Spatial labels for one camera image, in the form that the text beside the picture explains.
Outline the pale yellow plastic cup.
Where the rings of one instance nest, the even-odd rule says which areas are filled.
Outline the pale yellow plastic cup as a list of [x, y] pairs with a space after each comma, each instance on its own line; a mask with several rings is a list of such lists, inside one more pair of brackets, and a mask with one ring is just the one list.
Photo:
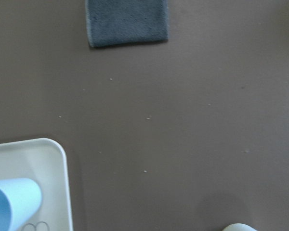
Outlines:
[[243, 223], [235, 223], [228, 225], [223, 229], [223, 231], [257, 231], [257, 230]]

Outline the blue plastic cup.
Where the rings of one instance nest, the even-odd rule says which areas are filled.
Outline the blue plastic cup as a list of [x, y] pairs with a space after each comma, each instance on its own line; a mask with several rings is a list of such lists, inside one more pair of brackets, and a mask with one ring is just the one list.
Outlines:
[[0, 231], [16, 231], [39, 209], [40, 186], [32, 179], [0, 180]]

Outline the grey folded cloth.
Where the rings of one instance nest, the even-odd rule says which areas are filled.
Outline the grey folded cloth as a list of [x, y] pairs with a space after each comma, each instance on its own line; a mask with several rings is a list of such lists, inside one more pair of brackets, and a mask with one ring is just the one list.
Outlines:
[[85, 12], [88, 43], [94, 48], [169, 38], [166, 0], [87, 0]]

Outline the cream rabbit serving tray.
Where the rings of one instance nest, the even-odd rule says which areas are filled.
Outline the cream rabbit serving tray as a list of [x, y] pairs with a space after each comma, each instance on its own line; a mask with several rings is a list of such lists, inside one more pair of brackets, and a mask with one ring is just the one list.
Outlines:
[[54, 140], [38, 138], [0, 144], [0, 180], [30, 178], [41, 188], [38, 211], [20, 231], [72, 231], [66, 153]]

